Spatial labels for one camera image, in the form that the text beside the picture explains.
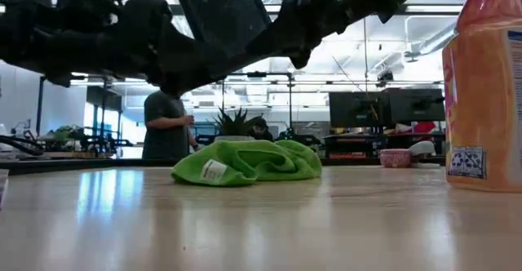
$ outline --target plastic bottle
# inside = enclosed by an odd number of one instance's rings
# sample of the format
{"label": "plastic bottle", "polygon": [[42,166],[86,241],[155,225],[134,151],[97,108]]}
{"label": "plastic bottle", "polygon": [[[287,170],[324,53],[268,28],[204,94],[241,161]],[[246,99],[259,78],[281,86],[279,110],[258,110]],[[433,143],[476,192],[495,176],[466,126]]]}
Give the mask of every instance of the plastic bottle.
{"label": "plastic bottle", "polygon": [[443,50],[455,187],[522,192],[522,0],[467,0]]}

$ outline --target black monitor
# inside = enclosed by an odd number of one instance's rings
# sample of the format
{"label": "black monitor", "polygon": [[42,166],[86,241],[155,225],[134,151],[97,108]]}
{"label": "black monitor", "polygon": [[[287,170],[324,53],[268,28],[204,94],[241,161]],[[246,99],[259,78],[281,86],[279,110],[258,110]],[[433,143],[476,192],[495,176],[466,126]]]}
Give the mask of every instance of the black monitor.
{"label": "black monitor", "polygon": [[387,89],[390,114],[394,123],[444,121],[444,97],[441,89]]}
{"label": "black monitor", "polygon": [[380,92],[330,92],[330,125],[335,128],[382,127],[389,102]]}

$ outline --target man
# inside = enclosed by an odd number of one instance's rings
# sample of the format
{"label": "man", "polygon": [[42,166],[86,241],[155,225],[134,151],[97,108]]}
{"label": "man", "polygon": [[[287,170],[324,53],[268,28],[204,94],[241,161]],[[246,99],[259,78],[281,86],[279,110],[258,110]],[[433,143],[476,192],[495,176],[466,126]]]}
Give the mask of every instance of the man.
{"label": "man", "polygon": [[263,118],[257,118],[252,128],[250,128],[248,135],[254,137],[256,140],[274,141],[272,133],[268,131],[267,121]]}
{"label": "man", "polygon": [[188,156],[189,145],[199,149],[189,130],[194,117],[185,113],[179,97],[156,91],[145,100],[144,112],[147,134],[142,158],[180,159]]}

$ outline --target red object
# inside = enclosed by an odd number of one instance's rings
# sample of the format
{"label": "red object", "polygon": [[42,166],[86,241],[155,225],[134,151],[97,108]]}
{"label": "red object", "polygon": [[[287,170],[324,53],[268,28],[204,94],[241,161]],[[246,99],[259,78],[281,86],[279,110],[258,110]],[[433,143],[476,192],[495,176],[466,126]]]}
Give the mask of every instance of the red object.
{"label": "red object", "polygon": [[386,168],[407,168],[411,164],[411,154],[408,149],[383,149],[379,158]]}

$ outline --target wooden table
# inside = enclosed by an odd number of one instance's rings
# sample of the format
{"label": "wooden table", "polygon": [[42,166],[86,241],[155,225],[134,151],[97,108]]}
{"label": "wooden table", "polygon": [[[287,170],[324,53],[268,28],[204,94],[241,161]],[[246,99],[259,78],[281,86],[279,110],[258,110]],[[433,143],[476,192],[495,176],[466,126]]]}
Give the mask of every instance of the wooden table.
{"label": "wooden table", "polygon": [[331,167],[216,189],[168,169],[14,176],[0,270],[520,270],[522,195],[451,189],[441,169]]}

